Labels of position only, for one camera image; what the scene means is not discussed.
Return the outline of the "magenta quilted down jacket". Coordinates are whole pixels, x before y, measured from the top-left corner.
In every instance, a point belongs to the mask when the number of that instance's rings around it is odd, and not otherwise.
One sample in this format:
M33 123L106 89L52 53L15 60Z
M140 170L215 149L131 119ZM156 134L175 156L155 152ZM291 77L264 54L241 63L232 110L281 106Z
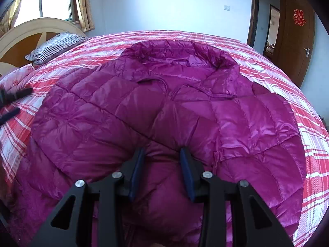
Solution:
M96 69L71 69L55 83L16 173L11 236L28 246L75 181L107 177L139 147L147 160L124 217L130 246L151 236L197 246L202 206L187 198L182 147L221 179L250 182L287 234L297 230L306 162L289 103L242 76L225 51L162 40L134 44Z

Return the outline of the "red plaid bed sheet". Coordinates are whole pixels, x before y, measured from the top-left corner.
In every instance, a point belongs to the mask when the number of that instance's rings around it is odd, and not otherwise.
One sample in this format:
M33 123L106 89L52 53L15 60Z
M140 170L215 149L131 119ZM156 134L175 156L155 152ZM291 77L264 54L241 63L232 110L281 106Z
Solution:
M235 39L192 32L140 31L96 36L39 67L28 85L34 93L16 103L20 114L1 129L1 156L12 187L20 162L26 154L34 117L55 83L69 70L96 69L116 60L134 44L145 41L192 41L227 52L249 81L282 96L290 105L305 151L306 178L297 230L289 235L295 246L303 246L313 235L328 209L328 131L310 102L281 69Z

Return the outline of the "pink floral folded quilt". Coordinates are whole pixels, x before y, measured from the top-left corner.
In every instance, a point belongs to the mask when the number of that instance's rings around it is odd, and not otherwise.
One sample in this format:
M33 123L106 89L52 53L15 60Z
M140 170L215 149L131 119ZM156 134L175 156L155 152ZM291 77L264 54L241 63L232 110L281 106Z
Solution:
M32 64L22 66L6 76L1 77L1 89L7 93L15 93L28 86L30 79L36 74Z

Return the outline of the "cream and brown headboard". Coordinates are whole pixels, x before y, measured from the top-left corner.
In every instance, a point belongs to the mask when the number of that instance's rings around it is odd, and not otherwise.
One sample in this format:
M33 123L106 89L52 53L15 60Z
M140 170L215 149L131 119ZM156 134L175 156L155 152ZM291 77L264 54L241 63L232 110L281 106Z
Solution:
M84 35L72 23L48 17L27 21L5 33L1 37L1 76L28 64L26 55L62 32Z

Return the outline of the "striped grey pillow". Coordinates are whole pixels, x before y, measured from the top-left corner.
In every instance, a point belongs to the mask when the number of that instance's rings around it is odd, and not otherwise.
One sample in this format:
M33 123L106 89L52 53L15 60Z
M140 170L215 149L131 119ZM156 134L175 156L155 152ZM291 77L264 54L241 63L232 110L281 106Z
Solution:
M64 52L85 42L88 38L70 32L60 33L34 49L25 59L34 65L43 65Z

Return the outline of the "left yellow curtain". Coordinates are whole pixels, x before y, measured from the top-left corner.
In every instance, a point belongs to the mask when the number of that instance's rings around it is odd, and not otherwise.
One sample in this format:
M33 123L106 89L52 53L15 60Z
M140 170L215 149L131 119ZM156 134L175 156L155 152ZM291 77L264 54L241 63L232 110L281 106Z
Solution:
M9 6L5 15L1 18L1 34L9 32L16 23L18 14L20 12L22 0L14 0L13 3Z

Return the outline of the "yellow curtain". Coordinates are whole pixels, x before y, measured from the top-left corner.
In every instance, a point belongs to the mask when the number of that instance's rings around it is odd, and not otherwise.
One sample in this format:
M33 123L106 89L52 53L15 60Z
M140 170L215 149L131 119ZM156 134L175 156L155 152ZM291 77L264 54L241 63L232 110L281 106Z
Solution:
M90 0L76 0L78 18L83 32L91 31L95 28L92 18Z
M9 6L5 15L1 18L1 34L9 32L16 23L18 14L20 12L22 0L14 0L13 3Z

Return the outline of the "right yellow curtain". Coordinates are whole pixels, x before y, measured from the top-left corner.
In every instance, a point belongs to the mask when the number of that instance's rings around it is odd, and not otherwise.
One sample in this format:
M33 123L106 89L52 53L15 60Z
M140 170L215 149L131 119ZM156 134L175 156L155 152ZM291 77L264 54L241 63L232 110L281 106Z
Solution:
M91 31L95 28L92 18L90 0L76 0L78 18L83 32Z

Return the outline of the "brown wooden door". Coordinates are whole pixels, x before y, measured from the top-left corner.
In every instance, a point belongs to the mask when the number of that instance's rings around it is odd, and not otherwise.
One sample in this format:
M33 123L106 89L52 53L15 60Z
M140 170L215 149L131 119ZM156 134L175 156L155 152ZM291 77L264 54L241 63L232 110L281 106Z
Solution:
M307 23L294 23L295 9L304 12ZM280 0L280 19L272 63L300 87L306 76L315 36L315 11L307 0ZM310 48L309 57L303 48Z

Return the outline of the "red double happiness decal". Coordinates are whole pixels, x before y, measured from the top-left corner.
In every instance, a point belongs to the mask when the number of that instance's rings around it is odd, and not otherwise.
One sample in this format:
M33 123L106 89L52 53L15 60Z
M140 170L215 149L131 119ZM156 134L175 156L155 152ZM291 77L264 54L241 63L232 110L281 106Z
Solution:
M297 8L294 10L293 20L297 26L301 27L307 23L307 20L304 18L303 10Z

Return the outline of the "window with dark frame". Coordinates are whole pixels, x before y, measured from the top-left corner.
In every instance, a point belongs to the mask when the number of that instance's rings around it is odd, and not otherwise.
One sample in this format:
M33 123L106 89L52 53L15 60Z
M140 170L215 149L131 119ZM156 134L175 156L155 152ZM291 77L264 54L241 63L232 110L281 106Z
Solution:
M76 0L21 0L14 26L30 20L50 17L76 23Z

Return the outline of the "dark wooden door frame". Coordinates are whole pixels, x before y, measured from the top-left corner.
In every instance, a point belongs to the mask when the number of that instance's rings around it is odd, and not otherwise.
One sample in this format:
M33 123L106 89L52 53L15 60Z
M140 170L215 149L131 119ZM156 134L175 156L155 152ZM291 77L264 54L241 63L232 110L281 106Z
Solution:
M247 44L265 56L272 9L280 11L280 0L251 0L251 17Z

